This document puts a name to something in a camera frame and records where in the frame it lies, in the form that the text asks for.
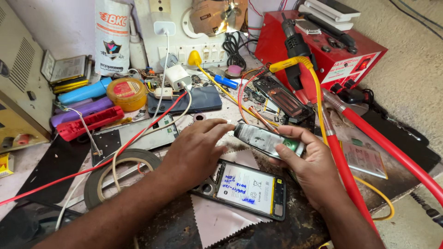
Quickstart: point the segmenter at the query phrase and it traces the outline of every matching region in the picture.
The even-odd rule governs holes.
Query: white plastic bag
[[[95,72],[104,76],[127,74],[129,69],[130,4],[95,1]]]

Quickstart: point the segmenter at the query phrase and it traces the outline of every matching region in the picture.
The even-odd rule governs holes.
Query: white power adapter
[[[162,92],[163,92],[163,99],[171,100],[173,96],[174,97],[177,96],[173,95],[174,90],[172,89],[172,87],[163,87],[163,88],[158,87],[154,91],[154,97],[160,99],[160,95],[162,94]]]
[[[178,91],[183,88],[187,88],[188,90],[192,87],[191,76],[186,72],[186,70],[182,67],[182,65],[175,65],[167,68],[164,71],[166,80],[171,84],[172,88],[175,91]]]
[[[165,12],[153,12],[151,14],[156,35],[175,35],[175,23],[171,20],[171,14]]]

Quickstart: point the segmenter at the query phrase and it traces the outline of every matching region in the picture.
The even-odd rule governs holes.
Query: purple tube
[[[77,108],[80,108],[81,106],[90,104],[92,102],[94,102],[92,100],[92,98],[88,98],[88,99],[82,100],[80,102],[74,103],[72,105],[68,105],[67,107],[77,110]],[[55,114],[61,114],[61,113],[64,113],[64,111],[62,109],[55,109]]]
[[[81,112],[83,114],[83,117],[86,117],[88,115],[106,110],[106,109],[111,108],[113,106],[114,106],[114,103],[108,97],[104,97],[104,98],[99,99],[95,102],[84,105],[76,110]],[[61,123],[74,121],[79,118],[80,117],[76,112],[69,111],[66,113],[62,113],[62,114],[53,116],[51,118],[51,124],[52,124],[52,126],[57,127],[57,125],[59,125]]]

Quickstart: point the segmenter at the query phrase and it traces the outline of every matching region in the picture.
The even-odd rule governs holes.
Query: hand
[[[215,144],[234,128],[220,118],[195,122],[175,139],[156,171],[167,175],[176,185],[177,194],[198,186],[214,173],[218,159],[227,151],[225,146]]]
[[[337,197],[346,196],[338,177],[331,152],[322,141],[308,130],[295,126],[279,126],[281,135],[295,138],[306,144],[306,159],[298,157],[283,144],[276,146],[282,160],[270,158],[272,164],[291,168],[313,208],[320,211],[325,205],[333,205]]]

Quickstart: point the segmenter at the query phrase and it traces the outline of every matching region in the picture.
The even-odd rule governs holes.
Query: forearm
[[[337,249],[384,249],[382,240],[347,196],[340,191],[319,210]]]
[[[151,172],[35,248],[121,248],[178,194],[166,176]]]

